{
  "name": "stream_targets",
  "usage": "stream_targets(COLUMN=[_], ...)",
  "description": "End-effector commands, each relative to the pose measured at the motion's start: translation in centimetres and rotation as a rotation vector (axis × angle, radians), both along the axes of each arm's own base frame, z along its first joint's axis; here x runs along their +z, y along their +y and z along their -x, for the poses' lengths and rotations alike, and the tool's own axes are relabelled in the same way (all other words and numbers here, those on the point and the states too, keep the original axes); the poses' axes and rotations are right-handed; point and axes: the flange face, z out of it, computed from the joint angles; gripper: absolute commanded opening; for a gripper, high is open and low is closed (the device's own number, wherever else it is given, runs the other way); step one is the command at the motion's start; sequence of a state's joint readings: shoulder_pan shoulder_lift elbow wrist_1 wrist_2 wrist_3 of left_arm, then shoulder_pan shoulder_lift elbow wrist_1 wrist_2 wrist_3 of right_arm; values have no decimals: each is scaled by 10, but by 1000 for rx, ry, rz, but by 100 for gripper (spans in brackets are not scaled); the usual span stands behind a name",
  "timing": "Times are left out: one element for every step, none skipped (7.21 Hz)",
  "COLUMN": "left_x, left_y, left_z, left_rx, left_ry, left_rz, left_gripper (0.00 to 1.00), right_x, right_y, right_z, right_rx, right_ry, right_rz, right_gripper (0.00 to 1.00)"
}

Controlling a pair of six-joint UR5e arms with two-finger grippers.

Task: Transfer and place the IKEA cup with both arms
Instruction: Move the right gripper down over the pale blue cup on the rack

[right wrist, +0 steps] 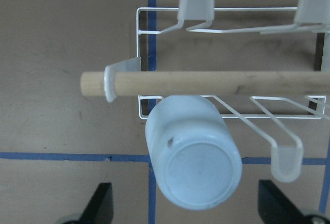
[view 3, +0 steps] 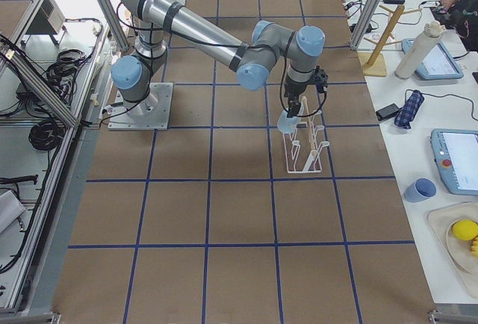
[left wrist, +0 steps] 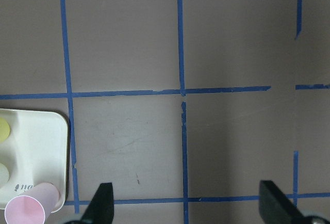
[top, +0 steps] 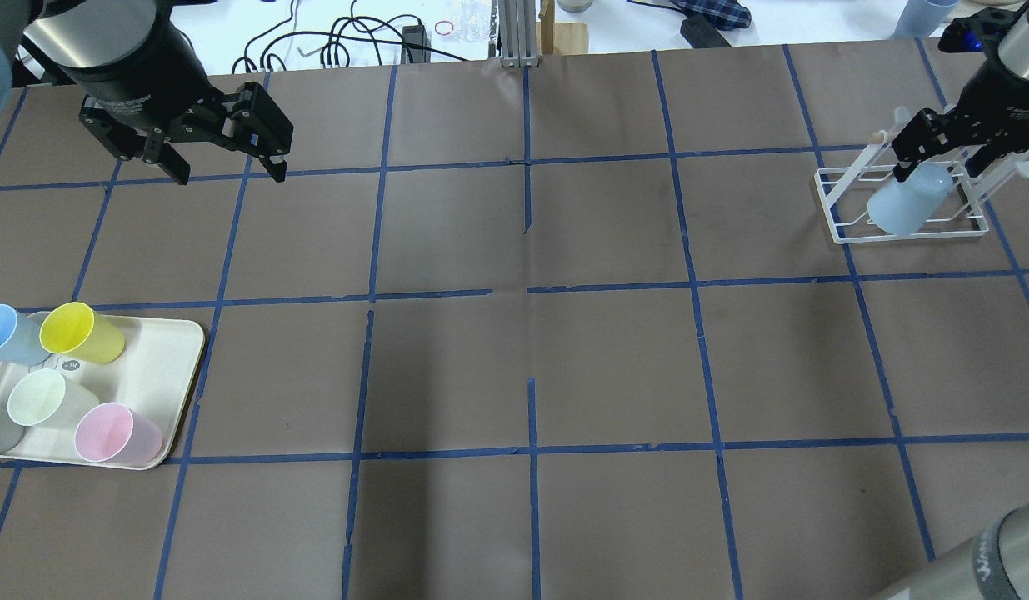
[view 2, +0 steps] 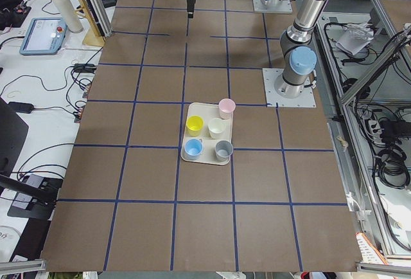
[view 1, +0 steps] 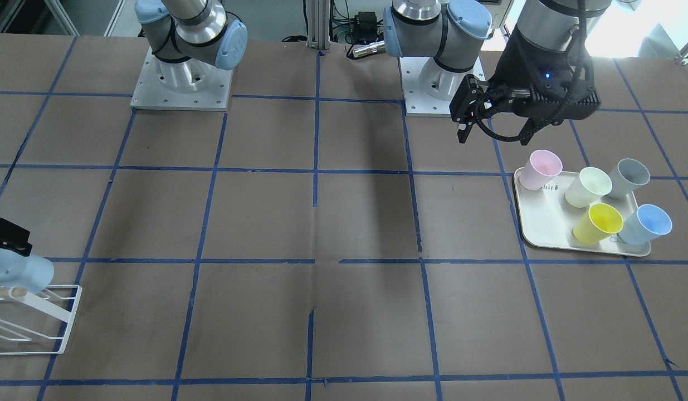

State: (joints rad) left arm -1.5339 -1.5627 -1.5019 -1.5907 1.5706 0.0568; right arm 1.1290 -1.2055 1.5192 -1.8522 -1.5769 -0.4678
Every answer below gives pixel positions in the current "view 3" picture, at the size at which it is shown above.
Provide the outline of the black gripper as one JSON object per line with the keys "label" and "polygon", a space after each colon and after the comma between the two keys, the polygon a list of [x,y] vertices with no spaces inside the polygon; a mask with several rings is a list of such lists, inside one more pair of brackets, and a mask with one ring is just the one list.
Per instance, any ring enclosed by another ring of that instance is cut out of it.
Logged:
{"label": "black gripper", "polygon": [[310,81],[298,82],[292,79],[285,80],[284,97],[288,104],[287,118],[293,118],[299,115],[302,106],[299,101],[299,96],[306,91],[310,84]]}

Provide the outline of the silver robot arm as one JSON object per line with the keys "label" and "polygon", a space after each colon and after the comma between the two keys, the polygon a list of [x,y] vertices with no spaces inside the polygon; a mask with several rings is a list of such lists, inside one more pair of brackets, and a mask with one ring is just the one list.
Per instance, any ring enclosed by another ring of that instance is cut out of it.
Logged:
{"label": "silver robot arm", "polygon": [[264,86],[279,59],[288,63],[283,96],[279,100],[287,117],[299,116],[300,96],[307,86],[326,92],[328,75],[317,65],[325,34],[315,26],[293,31],[261,20],[245,43],[212,24],[175,0],[120,0],[140,21],[145,31],[165,31],[181,37],[194,47],[235,72],[238,83],[248,89]]}

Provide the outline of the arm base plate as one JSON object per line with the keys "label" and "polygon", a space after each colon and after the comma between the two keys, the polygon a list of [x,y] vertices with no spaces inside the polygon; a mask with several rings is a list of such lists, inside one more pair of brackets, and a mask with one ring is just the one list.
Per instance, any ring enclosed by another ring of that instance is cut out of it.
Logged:
{"label": "arm base plate", "polygon": [[149,95],[138,105],[123,104],[120,91],[117,91],[115,102],[121,105],[111,111],[108,129],[111,131],[146,131],[167,130],[174,84],[151,83]]}

